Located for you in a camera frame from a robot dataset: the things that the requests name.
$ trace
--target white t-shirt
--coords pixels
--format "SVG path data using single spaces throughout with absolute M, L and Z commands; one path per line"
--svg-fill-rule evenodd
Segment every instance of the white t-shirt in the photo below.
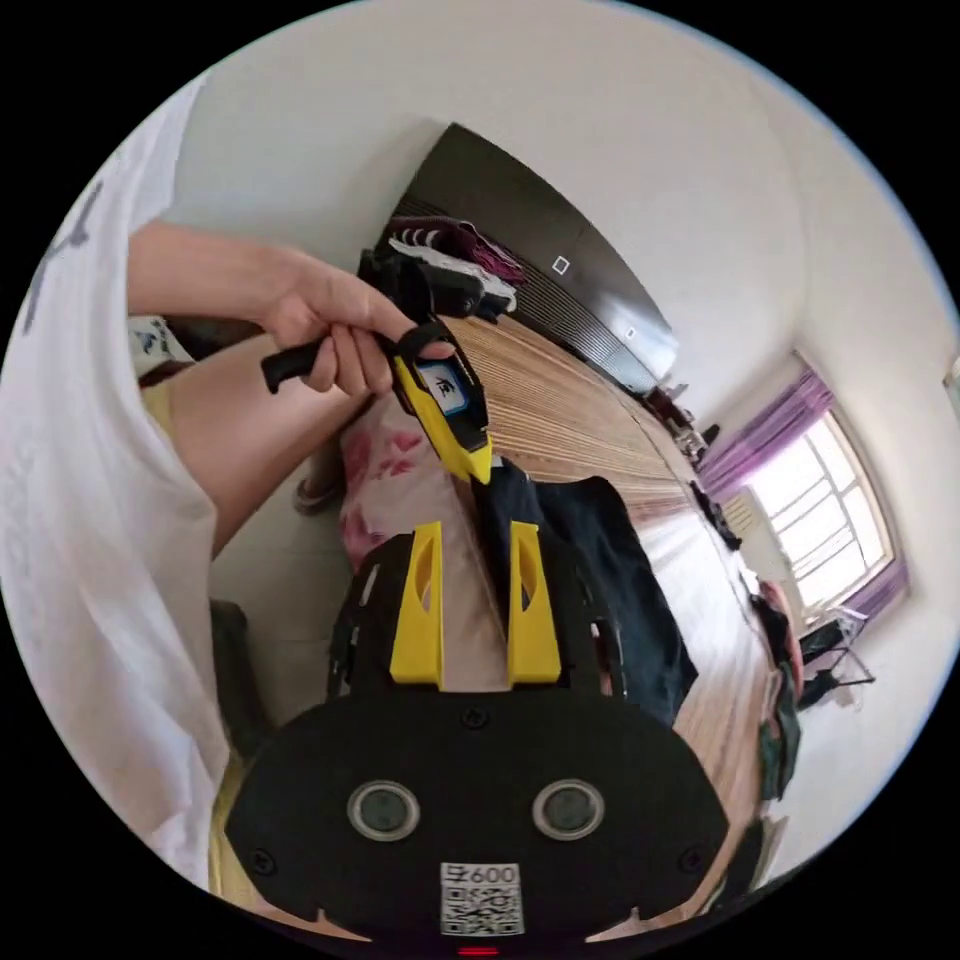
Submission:
M 104 164 L 20 309 L 0 374 L 0 588 L 80 769 L 206 888 L 228 755 L 207 594 L 215 515 L 143 407 L 126 305 L 129 237 L 172 202 L 204 79 Z

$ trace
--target leg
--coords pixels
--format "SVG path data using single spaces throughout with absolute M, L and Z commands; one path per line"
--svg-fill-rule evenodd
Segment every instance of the leg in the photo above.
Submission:
M 255 337 L 168 382 L 173 445 L 217 508 L 214 556 L 366 400 L 336 387 L 320 394 L 299 380 L 271 395 L 260 361 L 274 350 L 270 337 Z

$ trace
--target camera lens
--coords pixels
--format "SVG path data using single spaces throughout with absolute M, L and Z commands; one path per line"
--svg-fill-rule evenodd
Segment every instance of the camera lens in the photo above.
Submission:
M 354 791 L 347 805 L 353 828 L 370 840 L 388 842 L 410 836 L 420 820 L 417 798 L 399 783 L 375 780 Z
M 552 840 L 580 840 L 603 820 L 603 797 L 582 780 L 557 780 L 537 794 L 533 822 Z

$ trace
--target window frame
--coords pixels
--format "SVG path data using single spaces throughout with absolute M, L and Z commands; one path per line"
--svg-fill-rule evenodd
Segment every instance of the window frame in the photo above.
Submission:
M 831 607 L 835 607 L 844 603 L 845 600 L 849 599 L 853 594 L 865 586 L 873 577 L 875 577 L 887 564 L 896 558 L 896 545 L 894 543 L 893 537 L 890 531 L 890 525 L 885 516 L 883 506 L 880 503 L 880 500 L 874 490 L 873 483 L 871 482 L 870 475 L 865 469 L 863 462 L 854 447 L 853 443 L 848 436 L 847 431 L 844 429 L 840 419 L 834 414 L 833 411 L 828 411 L 825 413 L 818 421 L 818 423 L 823 423 L 824 426 L 830 431 L 831 436 L 836 440 L 837 445 L 840 448 L 841 453 L 846 459 L 847 463 L 850 466 L 851 471 L 853 472 L 853 479 L 844 487 L 838 487 L 834 482 L 833 477 L 830 474 L 827 464 L 824 461 L 824 458 L 821 456 L 820 451 L 817 449 L 816 444 L 808 436 L 808 432 L 805 432 L 799 440 L 803 440 L 806 443 L 807 449 L 813 456 L 816 458 L 817 464 L 820 467 L 821 475 L 816 480 L 814 484 L 809 486 L 803 492 L 801 492 L 797 497 L 791 500 L 789 503 L 781 507 L 776 514 L 771 516 L 767 513 L 766 507 L 763 504 L 761 498 L 757 495 L 756 490 L 753 488 L 753 485 L 750 481 L 747 482 L 747 486 L 750 488 L 750 492 L 759 506 L 763 516 L 766 519 L 767 527 L 770 534 L 773 536 L 776 541 L 777 547 L 780 551 L 781 556 L 783 557 L 784 564 L 787 568 L 787 571 L 790 576 L 789 583 L 789 593 L 792 594 L 791 600 L 794 602 L 796 609 L 800 611 L 802 620 L 809 624 L 815 622 L 823 613 L 824 610 L 828 610 Z M 811 490 L 826 480 L 828 485 L 828 492 L 820 498 L 816 503 L 809 506 L 800 516 L 794 518 L 790 524 L 784 527 L 783 530 L 778 531 L 776 529 L 775 523 L 777 517 L 782 516 L 791 507 L 795 506 L 803 497 L 805 497 Z M 847 509 L 847 505 L 844 503 L 844 496 L 850 493 L 854 489 L 859 489 L 863 492 L 864 497 L 867 502 L 867 506 L 870 509 L 871 516 L 873 518 L 874 525 L 877 528 L 877 533 L 880 537 L 880 546 L 881 546 L 881 556 L 873 564 L 867 565 L 866 558 L 863 555 L 863 546 L 860 543 L 860 538 L 857 536 L 856 527 L 853 523 L 853 518 L 850 515 L 850 511 Z M 860 550 L 860 555 L 864 560 L 865 570 L 864 573 L 858 577 L 851 585 L 845 587 L 839 593 L 832 597 L 825 598 L 821 601 L 818 601 L 813 606 L 807 606 L 803 602 L 803 597 L 800 593 L 800 580 L 810 576 L 819 570 L 824 564 L 828 563 L 834 557 L 836 557 L 842 550 L 847 549 L 850 546 L 850 542 L 843 544 L 838 547 L 836 550 L 828 554 L 826 557 L 823 557 L 818 561 L 816 566 L 805 570 L 803 576 L 798 577 L 796 574 L 797 566 L 802 563 L 807 557 L 812 555 L 815 551 L 819 550 L 825 543 L 830 539 L 828 537 L 824 540 L 823 543 L 818 544 L 813 550 L 808 551 L 804 557 L 801 557 L 799 561 L 794 563 L 790 557 L 787 555 L 786 549 L 783 546 L 783 541 L 781 540 L 780 534 L 790 530 L 796 524 L 803 521 L 813 510 L 818 506 L 828 500 L 830 497 L 834 497 L 838 506 L 840 507 L 841 512 L 843 513 L 844 518 L 844 527 L 841 530 L 848 530 L 853 537 L 853 540 L 850 541 L 857 545 Z

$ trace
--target qr code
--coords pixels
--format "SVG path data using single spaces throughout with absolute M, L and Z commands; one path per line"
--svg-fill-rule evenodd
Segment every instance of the qr code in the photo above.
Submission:
M 520 869 L 515 863 L 444 863 L 440 928 L 455 937 L 523 933 Z

